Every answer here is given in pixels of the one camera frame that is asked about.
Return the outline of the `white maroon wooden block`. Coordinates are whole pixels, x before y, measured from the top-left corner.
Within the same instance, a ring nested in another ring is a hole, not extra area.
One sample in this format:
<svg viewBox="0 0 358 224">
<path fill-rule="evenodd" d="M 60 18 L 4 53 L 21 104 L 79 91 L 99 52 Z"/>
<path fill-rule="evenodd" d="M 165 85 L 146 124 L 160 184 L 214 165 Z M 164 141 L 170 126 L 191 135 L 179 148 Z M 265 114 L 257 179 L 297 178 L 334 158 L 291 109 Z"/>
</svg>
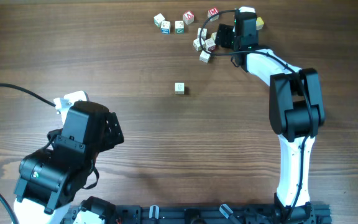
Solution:
<svg viewBox="0 0 358 224">
<path fill-rule="evenodd" d="M 216 43 L 214 41 L 213 38 L 210 38 L 210 39 L 206 39 L 205 40 L 205 49 L 208 51 L 208 52 L 212 52 L 214 51 L 216 48 Z"/>
</svg>

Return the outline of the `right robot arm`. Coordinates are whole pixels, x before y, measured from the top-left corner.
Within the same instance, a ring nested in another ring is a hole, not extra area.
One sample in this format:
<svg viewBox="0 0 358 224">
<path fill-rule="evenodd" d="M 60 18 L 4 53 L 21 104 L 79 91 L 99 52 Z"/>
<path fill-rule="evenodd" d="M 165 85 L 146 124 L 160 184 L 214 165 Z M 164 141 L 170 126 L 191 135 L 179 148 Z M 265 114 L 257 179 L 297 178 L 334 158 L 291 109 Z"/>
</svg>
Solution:
<svg viewBox="0 0 358 224">
<path fill-rule="evenodd" d="M 280 180 L 273 203 L 247 205 L 238 217 L 227 205 L 220 211 L 233 223 L 331 223 L 329 205 L 311 203 L 308 192 L 312 147 L 325 121 L 319 75 L 313 68 L 292 66 L 259 45 L 253 8 L 233 12 L 234 25 L 221 24 L 216 41 L 233 50 L 235 67 L 269 87 L 269 121 L 280 142 Z"/>
</svg>

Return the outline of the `wooden block with figure eight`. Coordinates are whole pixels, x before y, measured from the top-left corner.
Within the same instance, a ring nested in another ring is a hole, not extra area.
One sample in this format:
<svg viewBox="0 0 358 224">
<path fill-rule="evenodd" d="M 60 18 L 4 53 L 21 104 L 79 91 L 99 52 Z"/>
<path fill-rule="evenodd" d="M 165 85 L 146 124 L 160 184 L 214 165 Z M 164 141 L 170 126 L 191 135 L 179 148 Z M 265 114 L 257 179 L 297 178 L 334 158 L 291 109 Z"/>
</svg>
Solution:
<svg viewBox="0 0 358 224">
<path fill-rule="evenodd" d="M 185 84 L 184 83 L 175 83 L 175 94 L 184 95 L 185 94 Z"/>
</svg>

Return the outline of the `green edged animal wooden block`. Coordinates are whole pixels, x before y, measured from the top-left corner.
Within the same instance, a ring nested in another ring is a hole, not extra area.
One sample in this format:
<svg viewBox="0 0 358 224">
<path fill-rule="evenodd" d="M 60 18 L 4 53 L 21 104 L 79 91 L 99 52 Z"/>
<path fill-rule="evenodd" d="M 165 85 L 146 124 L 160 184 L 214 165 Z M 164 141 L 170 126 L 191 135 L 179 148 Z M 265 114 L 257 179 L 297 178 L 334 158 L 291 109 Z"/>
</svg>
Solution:
<svg viewBox="0 0 358 224">
<path fill-rule="evenodd" d="M 204 51 L 204 50 L 201 51 L 200 61 L 202 61 L 204 63 L 208 63 L 210 58 L 211 58 L 211 53 L 210 52 Z"/>
</svg>

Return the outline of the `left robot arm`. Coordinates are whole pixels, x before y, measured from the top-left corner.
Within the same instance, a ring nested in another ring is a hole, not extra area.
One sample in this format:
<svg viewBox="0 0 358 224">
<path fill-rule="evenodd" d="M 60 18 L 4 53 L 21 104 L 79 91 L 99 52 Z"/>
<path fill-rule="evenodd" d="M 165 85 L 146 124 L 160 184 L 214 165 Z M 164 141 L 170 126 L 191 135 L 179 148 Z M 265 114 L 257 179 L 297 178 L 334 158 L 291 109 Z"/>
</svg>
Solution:
<svg viewBox="0 0 358 224">
<path fill-rule="evenodd" d="M 124 142 L 116 113 L 101 104 L 77 101 L 63 127 L 47 134 L 46 146 L 25 156 L 14 190 L 16 223 L 60 223 L 77 191 L 92 189 L 101 152 Z"/>
</svg>

